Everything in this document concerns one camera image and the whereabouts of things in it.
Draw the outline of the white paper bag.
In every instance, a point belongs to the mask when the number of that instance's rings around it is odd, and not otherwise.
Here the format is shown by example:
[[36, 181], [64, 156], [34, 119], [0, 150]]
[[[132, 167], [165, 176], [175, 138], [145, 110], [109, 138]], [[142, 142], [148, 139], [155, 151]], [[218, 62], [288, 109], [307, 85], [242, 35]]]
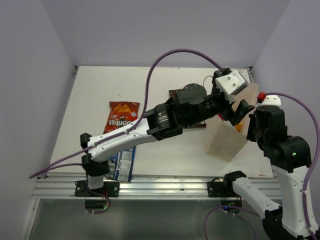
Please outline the white paper bag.
[[[236, 111], [243, 99], [255, 106], [254, 98], [258, 94], [258, 90], [257, 84], [248, 82], [248, 86], [234, 97], [233, 110]], [[221, 161], [230, 162], [248, 143], [249, 113], [240, 122], [243, 124], [242, 132], [238, 132], [235, 128], [236, 125], [231, 125], [229, 121], [222, 121], [218, 115], [207, 119], [204, 135], [205, 152]]]

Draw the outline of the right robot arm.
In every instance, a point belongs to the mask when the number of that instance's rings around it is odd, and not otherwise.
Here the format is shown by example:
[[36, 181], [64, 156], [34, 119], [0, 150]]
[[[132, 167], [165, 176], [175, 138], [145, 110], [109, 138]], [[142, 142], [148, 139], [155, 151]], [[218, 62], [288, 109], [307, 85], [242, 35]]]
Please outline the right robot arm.
[[288, 135], [285, 113], [278, 106], [262, 105], [250, 114], [247, 139], [256, 142], [275, 171], [281, 195], [278, 204], [263, 194], [242, 171], [228, 173], [223, 179], [227, 196], [243, 197], [262, 220], [271, 240], [318, 240], [320, 228], [303, 186], [311, 168], [308, 143], [300, 136]]

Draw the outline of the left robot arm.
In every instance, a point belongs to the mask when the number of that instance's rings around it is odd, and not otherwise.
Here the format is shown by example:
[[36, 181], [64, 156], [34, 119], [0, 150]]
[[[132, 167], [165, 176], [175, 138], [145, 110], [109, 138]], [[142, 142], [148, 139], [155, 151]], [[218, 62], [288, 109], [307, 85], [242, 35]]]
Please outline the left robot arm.
[[109, 172], [108, 158], [129, 148], [172, 138], [183, 133], [184, 128], [220, 115], [235, 126], [254, 109], [241, 100], [237, 109], [232, 108], [234, 97], [248, 86], [245, 78], [229, 68], [216, 71], [212, 92], [197, 83], [190, 83], [165, 103], [143, 113], [141, 117], [106, 134], [80, 135], [80, 145], [85, 151], [82, 167], [87, 175], [86, 190], [99, 196], [104, 190], [104, 175]]

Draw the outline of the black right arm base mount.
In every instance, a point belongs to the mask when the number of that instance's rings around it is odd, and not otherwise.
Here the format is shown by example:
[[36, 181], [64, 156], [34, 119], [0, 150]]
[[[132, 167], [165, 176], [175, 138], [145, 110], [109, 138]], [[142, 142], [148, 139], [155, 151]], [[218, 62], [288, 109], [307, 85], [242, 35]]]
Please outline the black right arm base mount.
[[206, 183], [207, 194], [209, 198], [237, 198], [239, 197], [233, 191], [231, 183], [228, 180], [218, 180], [214, 178]]

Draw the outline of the orange Lot 100 gummy bag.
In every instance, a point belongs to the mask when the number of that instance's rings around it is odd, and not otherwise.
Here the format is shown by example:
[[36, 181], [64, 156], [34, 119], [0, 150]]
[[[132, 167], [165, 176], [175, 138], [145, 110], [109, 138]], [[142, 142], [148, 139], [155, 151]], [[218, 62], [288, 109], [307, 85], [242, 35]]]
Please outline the orange Lot 100 gummy bag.
[[237, 125], [235, 126], [235, 129], [236, 129], [238, 132], [242, 133], [242, 132], [243, 132], [243, 129], [244, 129], [244, 125], [243, 125], [242, 123], [239, 123], [239, 124], [237, 124]]

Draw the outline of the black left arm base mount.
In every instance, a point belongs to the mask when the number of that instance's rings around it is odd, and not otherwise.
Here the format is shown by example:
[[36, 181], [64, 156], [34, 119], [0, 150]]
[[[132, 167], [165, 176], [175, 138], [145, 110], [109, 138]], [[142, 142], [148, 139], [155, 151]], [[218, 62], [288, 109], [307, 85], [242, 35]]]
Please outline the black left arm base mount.
[[75, 182], [75, 197], [103, 197], [117, 198], [120, 191], [120, 182], [118, 181], [104, 181], [103, 187], [98, 189], [87, 189], [87, 183], [85, 180], [79, 180]]

